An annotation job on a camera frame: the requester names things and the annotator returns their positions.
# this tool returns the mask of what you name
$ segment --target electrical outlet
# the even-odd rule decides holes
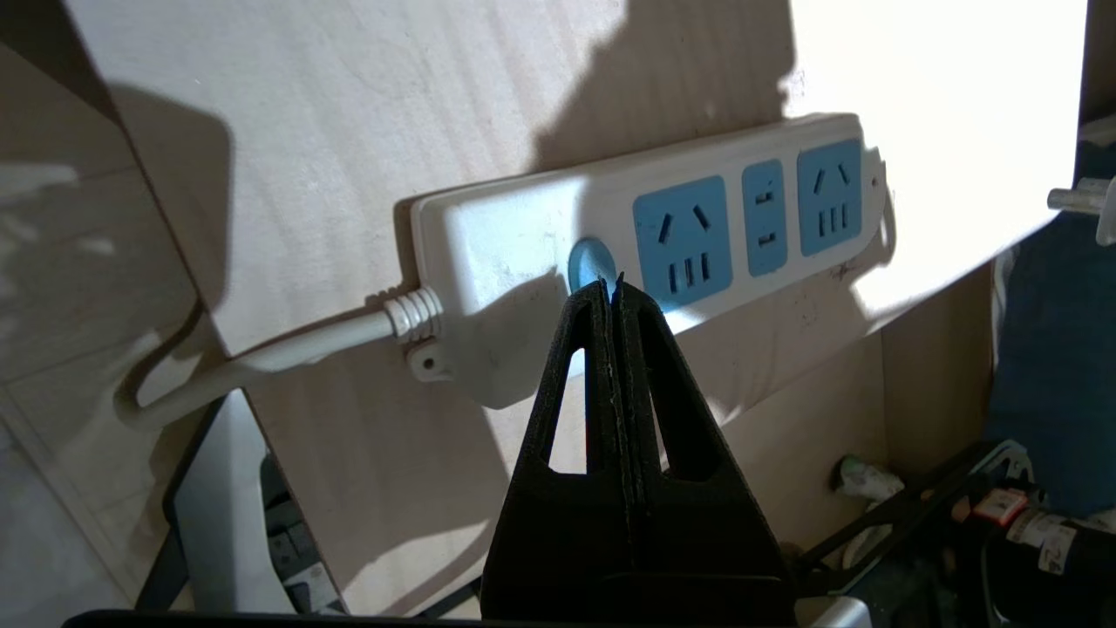
[[[810,255],[860,234],[860,142],[798,155],[798,231]]]
[[[863,137],[855,115],[816,114],[419,199],[411,209],[419,279],[436,294],[441,316],[434,338],[410,350],[412,373],[421,381],[452,379],[479,404],[504,408],[538,388],[562,303],[586,281],[625,272],[682,334],[852,258],[872,240],[887,199],[883,162],[860,147]],[[830,158],[833,146],[855,146],[855,157],[838,151]],[[812,184],[799,193],[798,171],[845,160],[849,182],[858,178],[849,194],[863,194],[863,204],[845,199],[844,241],[830,224],[824,234],[833,245],[802,254],[798,199],[815,202],[815,238],[821,210],[808,197]],[[760,166],[771,162],[781,183],[776,171],[762,176]],[[839,180],[839,171],[831,174]],[[781,222],[767,213],[780,201]],[[820,250],[804,241],[807,251]],[[785,253],[769,252],[780,244]],[[580,373],[571,363],[569,374]]]
[[[752,277],[775,272],[787,262],[787,202],[782,163],[749,165],[740,177],[744,194],[748,271]]]
[[[724,180],[700,178],[635,199],[643,289],[670,311],[729,287]]]

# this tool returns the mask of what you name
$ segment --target white cable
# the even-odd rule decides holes
[[[427,288],[389,299],[383,311],[364,313],[345,321],[273,342],[234,360],[195,374],[190,381],[140,406],[140,387],[154,368],[180,346],[202,318],[201,301],[194,305],[182,328],[140,360],[124,377],[113,402],[124,425],[137,431],[155,431],[238,388],[261,378],[310,365],[353,347],[397,337],[401,341],[429,338],[439,329],[441,303]]]

